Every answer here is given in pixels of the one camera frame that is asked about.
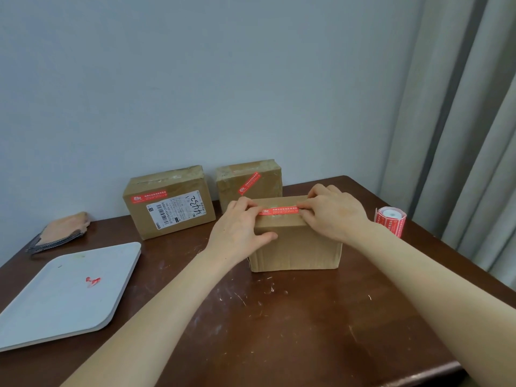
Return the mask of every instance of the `cardboard box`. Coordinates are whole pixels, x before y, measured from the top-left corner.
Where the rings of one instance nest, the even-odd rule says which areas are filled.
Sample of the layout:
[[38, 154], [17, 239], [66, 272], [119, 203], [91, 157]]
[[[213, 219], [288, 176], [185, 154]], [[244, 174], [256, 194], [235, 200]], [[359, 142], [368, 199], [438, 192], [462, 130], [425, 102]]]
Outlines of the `cardboard box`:
[[217, 188], [223, 212], [242, 195], [251, 199], [283, 195], [281, 167], [274, 160], [233, 164], [217, 168]]
[[201, 166], [131, 178], [123, 198], [143, 240], [215, 220]]
[[[293, 206], [306, 195], [256, 200], [266, 208]], [[315, 232], [296, 214], [258, 216], [255, 234], [273, 231], [278, 239], [249, 257], [251, 271], [336, 269], [341, 260], [342, 243]]]

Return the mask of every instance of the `curtain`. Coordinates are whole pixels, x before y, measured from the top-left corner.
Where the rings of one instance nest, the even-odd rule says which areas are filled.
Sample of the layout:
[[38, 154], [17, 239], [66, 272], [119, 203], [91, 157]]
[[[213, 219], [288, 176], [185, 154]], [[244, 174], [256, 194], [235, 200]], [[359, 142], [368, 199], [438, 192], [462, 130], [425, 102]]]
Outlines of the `curtain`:
[[516, 289], [516, 0], [426, 0], [380, 197]]

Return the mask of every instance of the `hand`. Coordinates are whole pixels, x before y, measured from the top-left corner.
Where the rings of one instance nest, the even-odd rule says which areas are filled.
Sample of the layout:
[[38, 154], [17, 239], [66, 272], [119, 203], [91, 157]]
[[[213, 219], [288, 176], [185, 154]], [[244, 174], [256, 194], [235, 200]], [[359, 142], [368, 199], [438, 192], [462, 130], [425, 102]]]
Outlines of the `hand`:
[[262, 210], [247, 197], [229, 202], [228, 210], [213, 226], [206, 249], [236, 265], [260, 247], [277, 239], [278, 234], [274, 232], [255, 235], [256, 216]]
[[356, 232], [363, 229], [362, 223], [370, 222], [362, 204], [333, 185], [315, 185], [308, 199], [297, 206], [301, 217], [316, 232], [350, 246]]

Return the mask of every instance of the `person's left hand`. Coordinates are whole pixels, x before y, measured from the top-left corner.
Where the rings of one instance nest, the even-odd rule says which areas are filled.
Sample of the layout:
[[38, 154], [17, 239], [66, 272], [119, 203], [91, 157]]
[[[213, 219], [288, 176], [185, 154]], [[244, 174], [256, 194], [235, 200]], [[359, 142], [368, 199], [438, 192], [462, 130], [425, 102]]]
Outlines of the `person's left hand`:
[[278, 234], [274, 232], [255, 235], [256, 216], [262, 210], [247, 197], [229, 202], [228, 210], [213, 226], [206, 250], [236, 265], [260, 247], [277, 239]]

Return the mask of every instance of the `wooden table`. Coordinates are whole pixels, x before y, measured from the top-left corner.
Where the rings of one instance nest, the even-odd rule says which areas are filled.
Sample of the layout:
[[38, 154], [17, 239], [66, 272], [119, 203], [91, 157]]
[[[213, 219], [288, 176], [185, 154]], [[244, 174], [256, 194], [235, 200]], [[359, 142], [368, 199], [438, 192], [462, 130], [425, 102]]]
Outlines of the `wooden table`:
[[[347, 176], [319, 182], [350, 192], [371, 219], [375, 208], [386, 206]], [[286, 186], [283, 193], [306, 195], [315, 183]], [[98, 332], [0, 353], [2, 386], [60, 385], [204, 249], [212, 226], [142, 242], [113, 321]], [[403, 239], [516, 306], [516, 292], [417, 224], [407, 222]], [[85, 237], [32, 258], [20, 251], [0, 268], [0, 310], [56, 256], [131, 241], [141, 240], [125, 216], [92, 222]], [[247, 261], [238, 264], [195, 313], [158, 385], [409, 386], [458, 369], [393, 284], [344, 248], [337, 270], [251, 273]]]

